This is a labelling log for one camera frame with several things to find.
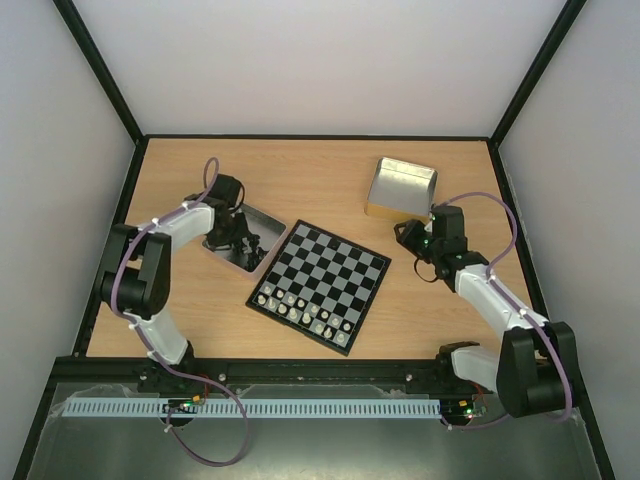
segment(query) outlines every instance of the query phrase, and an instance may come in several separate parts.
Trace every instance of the wooden table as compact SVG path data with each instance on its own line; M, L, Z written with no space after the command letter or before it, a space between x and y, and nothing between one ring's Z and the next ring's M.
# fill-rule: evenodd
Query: wooden table
M222 173L244 183L249 205L288 227L303 219L393 259L349 359L432 358L440 345L463 340L498 350L498 338L469 304L443 282L424 283L414 274L413 257L395 242L393 222L364 214L382 156L434 167L436 201L474 190L499 195L484 142L153 139L127 223L160 216L200 191L202 167L214 155ZM500 253L510 240L504 211L483 198L459 205L469 247L489 259ZM171 268L171 311L197 356L345 358L247 308L255 282L212 260L199 240L183 247ZM421 271L433 273L428 265ZM528 301L515 250L497 271ZM88 355L141 357L145 350L127 323L102 304Z

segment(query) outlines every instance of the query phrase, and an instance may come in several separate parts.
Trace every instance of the purple cable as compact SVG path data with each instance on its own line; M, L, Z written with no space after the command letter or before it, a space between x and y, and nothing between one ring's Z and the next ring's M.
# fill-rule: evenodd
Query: purple cable
M520 311L520 305L515 300L513 300L507 294L507 292L505 292L504 289L502 289L502 287L500 287L500 285L497 284L497 282L495 282L491 278L491 276L492 276L491 272L493 270L493 267L500 260L502 260L513 249L513 247L516 245L516 239L518 238L518 226L516 224L516 217L513 214L513 212L511 211L511 209L509 208L509 205L507 205L504 201L502 201L502 199L496 197L495 195L491 195L490 193L486 193L486 192L463 193L462 195L457 195L457 196L455 196L453 198L450 198L449 200L443 202L441 205L449 205L450 203L456 202L458 200L461 200L461 199L467 198L467 197L486 197L486 198L490 198L491 200L499 203L502 206L502 208L504 208L504 210L507 212L507 216L509 217L509 221L511 223L511 242L509 243L507 248L505 248L504 251L500 255L498 255L491 262L489 262L489 265L487 265L487 269L485 270L485 273L487 275L487 278L489 279L489 285L491 285L495 289L495 291L498 292L498 294L509 305L511 305L516 311L519 312ZM525 313L523 315L523 318L529 323L529 325L531 325L531 327L540 336L540 339L542 340L542 343L544 343L544 346L546 347L547 351L549 352L549 355L551 356L551 360L553 361L553 364L556 367L556 370L558 371L558 376L560 377L560 382L562 383L562 388L564 390L564 412L559 417L552 418L552 421L554 421L554 422L564 422L564 421L568 420L571 417L571 408L573 407L573 397L571 395L571 386L569 385L569 378L567 377L567 373L564 371L564 367L562 366L562 362L560 361L560 357L558 356L558 352L556 352L556 349L553 347L553 345L551 343L551 339L549 338L549 336L546 333L544 333L544 330L542 330L540 325L538 325L537 322L533 318L531 318L531 316L528 313ZM508 417L509 417L508 415L505 415L504 417L500 417L498 420L502 421L502 419L505 419L505 418L508 418ZM484 424L484 425L473 425L473 426L461 427L461 428L466 429L466 430L473 430L474 428L475 429L484 428L485 426L496 425L497 423L499 423L498 420L494 420L494 421L489 422L489 423Z
M511 416L508 414L504 414L503 416L498 417L495 420L491 420L490 422L483 423L482 425L451 425L449 424L449 422L447 422L447 420L444 417L441 417L440 420L442 421L442 423L445 424L447 428L450 427L451 430L453 430L454 428L456 430L482 430L484 428L495 427L496 425L501 424L508 418L511 418Z
M186 206L180 206L179 208L167 213L166 215L163 215L159 219L152 221L149 225L147 225L146 227L141 229L138 232L138 235L136 235L134 237L134 239L131 241L131 243L129 244L129 247L127 248L124 256L122 257L122 261L120 262L120 266L118 267L118 270L116 272L116 276L115 276L115 279L113 281L113 288L111 290L111 298L110 298L110 305L109 306L111 307L111 310L113 311L113 313L115 313L118 317L124 318L125 320L127 320L131 324L134 324L134 325L136 324L136 319L133 316L131 316L128 313L126 313L126 312L121 312L118 309L118 303L117 303L118 290L120 288L120 283L122 282L122 277L123 277L125 269L127 267L127 263L131 259L132 255L133 255L133 252L135 251L136 247L142 241L144 236L147 233L149 233L149 231L151 231L153 228L155 228L156 226L158 226L158 225L160 225L160 224L162 224L164 222L167 222L168 220L171 220L176 215L184 212L185 209L186 210L190 210L192 208L195 208L202 201L202 199L204 199L207 196L207 194L211 191L211 188L213 188L213 184L215 183L216 178L218 177L218 171L220 170L220 162L218 161L218 159L216 157L211 157L207 161L207 163L205 164L205 167L204 167L203 175L204 175L204 178L205 178L205 185L206 185L207 174L208 174L208 171L209 171L209 166L211 165L212 162L215 162L215 171L213 172L213 177L211 178L211 181L209 182L208 186L206 186L204 192L202 192L202 194L195 201L193 201L193 203L187 204ZM134 330L136 331L136 333L140 337L140 340L144 344L145 348L149 352L153 352L154 359L160 365L162 365L162 367L167 372L169 372L170 374L175 375L177 377L185 378L187 380L193 380L193 381L196 381L196 382L206 383L206 384L211 385L212 387L215 387L218 390L226 393L229 396L229 398L231 398L238 405L238 409L240 410L240 413L242 414L242 418L244 420L244 424L245 424L245 428L246 428L246 434L245 434L245 437L244 437L244 441L242 442L242 446L240 447L240 450L238 451L238 453L231 460L227 460L227 461L224 461L224 462L216 462L216 461L207 460L206 458L201 457L200 455L195 453L193 450L191 450L184 443L184 441L178 436L178 433L171 427L171 423L170 422L171 422L171 414L172 414L172 412L169 411L169 413L167 414L167 418L165 420L165 423L167 424L167 427L171 430L171 433L173 433L173 436L176 438L176 440L178 440L178 443L180 444L180 446L187 453L187 455L189 455L194 460L202 463L203 465L207 465L209 467L226 467L228 465L233 465L234 463L238 462L246 454L247 449L249 447L249 439L250 439L249 418L247 417L247 411L245 410L244 405L242 405L242 402L240 401L240 399L231 390L229 390L227 387L225 387L224 385L222 385L222 384L220 384L218 382L215 382L215 381L210 380L208 378L198 377L196 375L191 375L191 374L188 374L188 373L183 373L183 372L179 372L179 371L175 370L174 368L172 368L164 360L164 358L162 358L158 353L154 352L153 346L151 345L151 343L149 342L149 340L145 336L144 332L138 326L136 326L134 328Z

